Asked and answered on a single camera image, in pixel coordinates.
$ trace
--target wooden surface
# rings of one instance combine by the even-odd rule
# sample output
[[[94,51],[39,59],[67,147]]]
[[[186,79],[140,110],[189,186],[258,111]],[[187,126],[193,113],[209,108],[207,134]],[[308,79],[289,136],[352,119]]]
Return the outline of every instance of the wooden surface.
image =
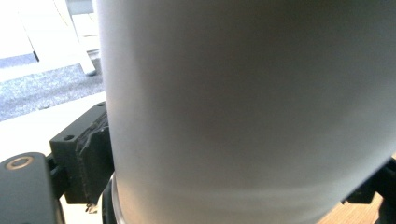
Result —
[[[381,196],[376,194],[371,204],[339,203],[318,224],[373,224],[381,202]]]

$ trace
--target black plastic part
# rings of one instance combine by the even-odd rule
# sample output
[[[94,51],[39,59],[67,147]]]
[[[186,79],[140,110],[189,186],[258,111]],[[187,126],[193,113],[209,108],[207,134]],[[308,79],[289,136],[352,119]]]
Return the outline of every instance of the black plastic part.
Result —
[[[396,207],[389,204],[386,200],[379,207],[379,218],[375,224],[395,224],[396,223]]]
[[[372,179],[368,179],[360,187],[355,189],[346,199],[349,203],[371,203],[375,195],[375,190],[372,187]]]
[[[67,202],[97,203],[114,172],[106,104],[95,105],[49,143],[68,175]]]
[[[388,161],[371,180],[372,188],[396,208],[396,160]]]
[[[0,180],[1,223],[64,223],[43,154],[24,153],[1,162]]]
[[[60,167],[55,163],[52,154],[48,155],[47,163],[49,165],[49,172],[52,179],[54,196],[59,199],[62,197],[62,195],[64,195],[67,188],[70,186],[67,172],[64,167]]]
[[[112,181],[110,180],[102,195],[102,222],[103,224],[117,224],[111,194]]]

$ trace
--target black bracket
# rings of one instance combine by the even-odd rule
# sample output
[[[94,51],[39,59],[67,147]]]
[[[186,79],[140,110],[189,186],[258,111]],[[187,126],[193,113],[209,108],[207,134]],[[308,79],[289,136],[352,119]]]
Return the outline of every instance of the black bracket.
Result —
[[[50,140],[52,153],[30,152],[0,163],[0,222],[64,224],[59,198],[97,204],[114,173],[106,104]]]

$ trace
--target white cylinder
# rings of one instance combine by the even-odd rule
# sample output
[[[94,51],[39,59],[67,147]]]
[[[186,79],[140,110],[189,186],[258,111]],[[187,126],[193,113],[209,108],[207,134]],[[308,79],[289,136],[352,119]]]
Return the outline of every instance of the white cylinder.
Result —
[[[128,224],[314,223],[395,150],[393,1],[98,1]]]

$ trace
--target metal ring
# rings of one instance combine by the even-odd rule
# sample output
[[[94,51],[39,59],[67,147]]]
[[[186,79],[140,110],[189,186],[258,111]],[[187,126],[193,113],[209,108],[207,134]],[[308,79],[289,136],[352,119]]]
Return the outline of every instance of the metal ring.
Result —
[[[15,164],[16,162],[23,161],[23,160],[25,160],[25,162],[23,162],[22,164],[17,164],[17,165]],[[7,163],[6,168],[8,170],[18,170],[18,169],[21,169],[21,168],[31,164],[33,162],[33,160],[34,160],[34,158],[31,156],[19,157],[17,159],[10,161],[9,163]]]

